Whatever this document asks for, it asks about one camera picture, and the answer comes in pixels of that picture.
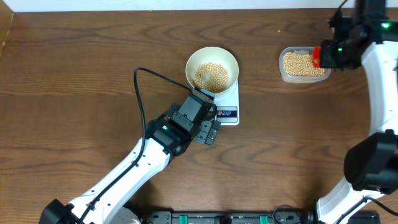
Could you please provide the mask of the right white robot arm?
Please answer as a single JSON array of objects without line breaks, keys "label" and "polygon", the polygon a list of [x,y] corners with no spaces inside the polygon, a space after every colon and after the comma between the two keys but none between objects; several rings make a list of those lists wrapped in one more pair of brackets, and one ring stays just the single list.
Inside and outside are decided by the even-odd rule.
[{"label": "right white robot arm", "polygon": [[397,22],[385,0],[361,0],[351,17],[337,9],[328,21],[333,38],[315,49],[314,66],[363,67],[368,83],[369,136],[345,156],[344,176],[317,200],[310,223],[348,223],[368,202],[397,190]]}]

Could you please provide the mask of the red plastic measuring scoop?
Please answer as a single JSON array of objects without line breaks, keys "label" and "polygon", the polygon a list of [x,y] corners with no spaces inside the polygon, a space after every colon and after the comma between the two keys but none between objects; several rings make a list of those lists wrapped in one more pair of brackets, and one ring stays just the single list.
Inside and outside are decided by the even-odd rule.
[{"label": "red plastic measuring scoop", "polygon": [[320,46],[315,46],[312,53],[312,63],[315,68],[320,68]]}]

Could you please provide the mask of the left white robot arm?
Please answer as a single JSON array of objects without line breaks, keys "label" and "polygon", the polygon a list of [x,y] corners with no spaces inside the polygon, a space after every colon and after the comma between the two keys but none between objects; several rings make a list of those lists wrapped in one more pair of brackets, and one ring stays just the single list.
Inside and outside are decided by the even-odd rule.
[{"label": "left white robot arm", "polygon": [[220,128],[215,94],[193,89],[182,106],[152,120],[134,149],[95,186],[64,205],[55,199],[40,223],[111,223],[123,205],[153,176],[182,155],[192,141],[212,145]]}]

